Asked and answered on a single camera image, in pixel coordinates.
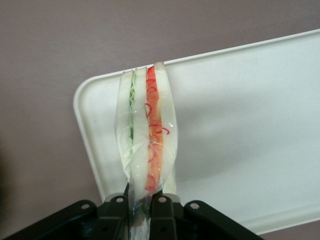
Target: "plastic tray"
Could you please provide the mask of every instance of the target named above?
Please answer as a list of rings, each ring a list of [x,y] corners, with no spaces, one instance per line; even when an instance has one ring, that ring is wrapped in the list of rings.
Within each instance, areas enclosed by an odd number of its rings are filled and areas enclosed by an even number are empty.
[[[181,203],[257,234],[320,219],[320,30],[166,62]],[[114,134],[122,71],[79,86],[74,111],[102,200],[126,181]]]

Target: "metal bolt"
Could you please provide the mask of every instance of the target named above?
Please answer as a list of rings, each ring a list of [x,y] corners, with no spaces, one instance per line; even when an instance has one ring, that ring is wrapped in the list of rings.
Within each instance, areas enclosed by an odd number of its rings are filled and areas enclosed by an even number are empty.
[[[190,204],[190,208],[192,208],[194,210],[197,210],[197,209],[200,208],[200,206],[197,203],[193,202],[193,203]]]
[[[81,209],[87,209],[87,208],[89,208],[90,207],[90,205],[88,204],[88,203],[86,203],[86,204],[83,204],[82,206],[81,206]]]
[[[164,196],[161,196],[158,198],[158,201],[163,204],[167,201],[167,199]]]
[[[115,201],[117,203],[122,203],[124,201],[124,199],[122,197],[118,197]]]

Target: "plastic wrap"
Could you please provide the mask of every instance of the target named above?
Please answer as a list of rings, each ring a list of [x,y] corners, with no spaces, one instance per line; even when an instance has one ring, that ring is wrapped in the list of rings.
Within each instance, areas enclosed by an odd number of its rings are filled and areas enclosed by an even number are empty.
[[[175,191],[178,128],[163,62],[122,74],[115,119],[117,146],[129,182],[131,239],[149,238],[152,195],[167,179]]]

